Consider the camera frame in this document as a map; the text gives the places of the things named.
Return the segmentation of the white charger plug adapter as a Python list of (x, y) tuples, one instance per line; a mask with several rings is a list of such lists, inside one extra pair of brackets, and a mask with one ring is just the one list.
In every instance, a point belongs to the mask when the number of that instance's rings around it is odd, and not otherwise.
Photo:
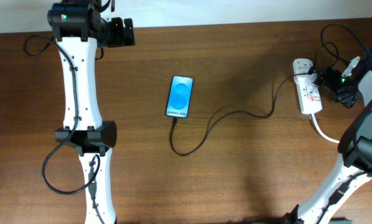
[(308, 68), (301, 68), (294, 71), (294, 81), (296, 84), (311, 83), (317, 78), (315, 71), (309, 73)]

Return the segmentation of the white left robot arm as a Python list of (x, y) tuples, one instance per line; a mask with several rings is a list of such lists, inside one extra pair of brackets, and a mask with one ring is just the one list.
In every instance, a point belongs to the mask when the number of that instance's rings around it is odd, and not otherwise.
[(65, 116), (55, 138), (75, 149), (82, 167), (86, 223), (116, 223), (110, 165), (117, 141), (114, 121), (103, 121), (95, 82), (96, 51), (135, 44), (131, 19), (112, 17), (115, 2), (61, 1), (47, 14), (60, 52)]

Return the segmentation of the blue screen smartphone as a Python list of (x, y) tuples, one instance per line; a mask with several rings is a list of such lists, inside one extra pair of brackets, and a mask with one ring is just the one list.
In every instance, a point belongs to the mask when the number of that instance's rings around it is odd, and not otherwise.
[(193, 89), (193, 78), (173, 76), (165, 114), (187, 118)]

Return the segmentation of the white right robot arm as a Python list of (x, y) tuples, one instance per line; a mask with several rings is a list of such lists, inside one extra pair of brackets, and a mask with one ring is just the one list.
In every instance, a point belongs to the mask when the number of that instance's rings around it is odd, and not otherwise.
[(314, 116), (322, 109), (319, 89), (324, 86), (333, 101), (351, 108), (361, 97), (365, 107), (336, 141), (338, 159), (321, 186), (305, 202), (283, 216), (282, 223), (332, 223), (332, 217), (362, 185), (372, 180), (372, 49), (348, 62), (344, 72), (328, 67), (315, 71), (312, 61), (294, 60), (294, 81), (300, 108)]

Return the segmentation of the white power strip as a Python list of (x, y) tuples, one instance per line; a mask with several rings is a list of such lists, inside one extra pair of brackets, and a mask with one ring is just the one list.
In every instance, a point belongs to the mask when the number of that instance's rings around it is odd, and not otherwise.
[[(315, 71), (312, 69), (313, 62), (306, 58), (295, 59), (292, 66), (294, 71), (301, 68), (308, 68), (309, 73)], [(302, 114), (315, 114), (322, 110), (319, 88), (314, 82), (296, 84), (296, 88)]]

